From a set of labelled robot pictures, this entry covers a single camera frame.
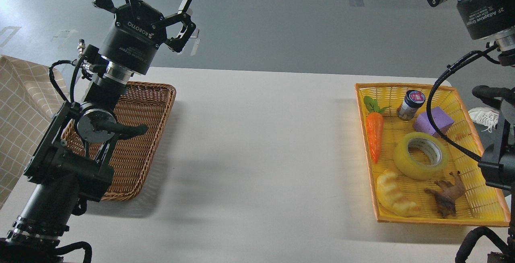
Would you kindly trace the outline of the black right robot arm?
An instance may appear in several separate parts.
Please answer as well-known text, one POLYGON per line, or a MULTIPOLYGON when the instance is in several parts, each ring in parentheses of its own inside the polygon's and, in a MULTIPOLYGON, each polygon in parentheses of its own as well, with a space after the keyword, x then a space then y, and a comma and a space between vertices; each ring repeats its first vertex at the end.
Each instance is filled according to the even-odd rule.
MULTIPOLYGON (((427 0, 436 7, 447 0, 427 0)), ((456 71, 479 58, 501 66, 514 66, 514 0, 457 0, 457 10, 465 24, 471 39, 487 39, 485 50, 474 50, 461 57, 447 69, 434 83, 426 101, 427 117, 430 125, 441 138, 462 153, 478 162, 478 167, 486 181, 486 185, 514 194, 515 189, 515 157, 514 142, 509 139, 514 134, 514 89, 495 88, 485 85, 474 87, 472 94, 487 105, 487 110, 497 113, 495 141, 479 156, 453 142, 436 126, 431 113, 432 98, 443 83, 456 71)))

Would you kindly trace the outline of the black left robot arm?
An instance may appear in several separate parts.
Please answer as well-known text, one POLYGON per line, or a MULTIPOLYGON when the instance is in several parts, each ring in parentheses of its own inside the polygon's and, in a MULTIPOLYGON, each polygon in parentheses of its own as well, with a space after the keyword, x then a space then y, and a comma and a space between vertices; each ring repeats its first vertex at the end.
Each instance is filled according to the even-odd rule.
POLYGON ((109 165, 119 140, 148 131, 131 127, 114 113, 134 74, 147 74, 162 44, 180 53, 196 30, 191 2, 182 0, 178 12, 164 16, 143 0, 93 0, 96 8, 114 14, 114 24, 101 47, 79 41, 70 94, 66 97, 49 68, 50 82, 63 104, 37 146, 24 175, 36 188, 5 238, 2 263, 62 263, 63 256, 83 249, 83 262, 92 261, 85 241, 59 246, 71 215, 83 215, 87 202, 99 202, 113 182, 109 165))

